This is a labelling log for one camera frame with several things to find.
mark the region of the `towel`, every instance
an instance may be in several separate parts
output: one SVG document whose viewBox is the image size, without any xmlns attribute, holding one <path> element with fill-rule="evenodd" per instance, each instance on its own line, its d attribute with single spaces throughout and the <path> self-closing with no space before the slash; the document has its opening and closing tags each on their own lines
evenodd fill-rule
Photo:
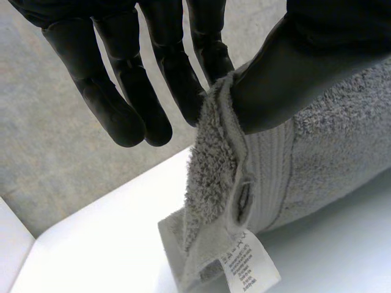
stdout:
<svg viewBox="0 0 391 293">
<path fill-rule="evenodd" d="M 307 216 L 391 167 L 391 59 L 326 90 L 291 120 L 245 136 L 230 88 L 202 107 L 185 204 L 159 222 L 180 292 L 223 273 L 219 256 L 244 229 L 260 233 Z"/>
</svg>

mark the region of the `white surface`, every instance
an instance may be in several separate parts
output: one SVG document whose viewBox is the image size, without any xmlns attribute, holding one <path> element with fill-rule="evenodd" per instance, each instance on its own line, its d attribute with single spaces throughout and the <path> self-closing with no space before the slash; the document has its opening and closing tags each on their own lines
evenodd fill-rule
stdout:
<svg viewBox="0 0 391 293">
<path fill-rule="evenodd" d="M 9 292 L 35 239 L 0 198 L 0 293 Z"/>
<path fill-rule="evenodd" d="M 55 225 L 12 293 L 173 292 L 157 223 L 183 205 L 184 150 Z M 270 293 L 391 292 L 391 172 L 313 217 L 261 235 L 282 276 Z M 228 292 L 220 278 L 199 292 Z"/>
</svg>

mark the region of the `glove finger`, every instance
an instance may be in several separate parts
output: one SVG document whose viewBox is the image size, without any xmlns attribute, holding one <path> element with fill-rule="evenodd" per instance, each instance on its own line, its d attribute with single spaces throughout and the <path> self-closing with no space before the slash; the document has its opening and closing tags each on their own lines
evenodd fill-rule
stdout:
<svg viewBox="0 0 391 293">
<path fill-rule="evenodd" d="M 195 55 L 212 86 L 232 71 L 227 46 L 221 40 L 226 0 L 187 0 Z"/>
<path fill-rule="evenodd" d="M 145 140 L 154 147 L 165 145 L 172 127 L 142 64 L 137 10 L 93 21 L 126 100 L 145 123 Z"/>
<path fill-rule="evenodd" d="M 112 139 L 123 147 L 143 141 L 145 126 L 115 89 L 104 68 L 92 21 L 74 18 L 42 30 L 67 67 L 84 101 Z"/>
<path fill-rule="evenodd" d="M 153 51 L 159 69 L 185 120 L 195 126 L 203 102 L 203 90 L 183 47 L 181 0 L 142 1 Z"/>
</svg>

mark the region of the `gray floor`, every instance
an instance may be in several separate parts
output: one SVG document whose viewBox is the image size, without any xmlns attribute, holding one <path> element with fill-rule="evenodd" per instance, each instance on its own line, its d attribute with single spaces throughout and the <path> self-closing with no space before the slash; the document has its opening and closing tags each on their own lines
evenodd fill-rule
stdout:
<svg viewBox="0 0 391 293">
<path fill-rule="evenodd" d="M 227 2 L 223 39 L 238 67 L 259 50 L 285 13 L 285 1 Z M 194 141 L 195 130 L 170 96 L 139 15 L 144 65 L 174 129 L 171 142 L 161 148 L 142 143 L 126 149 L 113 143 L 40 30 L 8 2 L 0 3 L 1 196 L 34 236 Z M 186 9 L 183 23 L 186 52 L 206 88 L 192 51 Z"/>
</svg>

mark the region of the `black glove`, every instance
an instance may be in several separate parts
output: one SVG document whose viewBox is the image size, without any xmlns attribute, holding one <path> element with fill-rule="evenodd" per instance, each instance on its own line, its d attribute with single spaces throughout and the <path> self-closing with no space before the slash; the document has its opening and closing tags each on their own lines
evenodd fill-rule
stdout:
<svg viewBox="0 0 391 293">
<path fill-rule="evenodd" d="M 43 35 L 67 67 L 84 101 L 113 140 L 153 146 L 172 137 L 170 122 L 148 80 L 139 54 L 139 23 L 132 0 L 10 0 Z M 159 68 L 185 120 L 195 126 L 202 105 L 199 80 L 185 54 L 181 0 L 143 0 Z M 225 0 L 188 0 L 196 56 L 210 84 L 233 70 L 221 41 Z M 93 26 L 99 32 L 125 95 L 103 65 Z"/>
</svg>

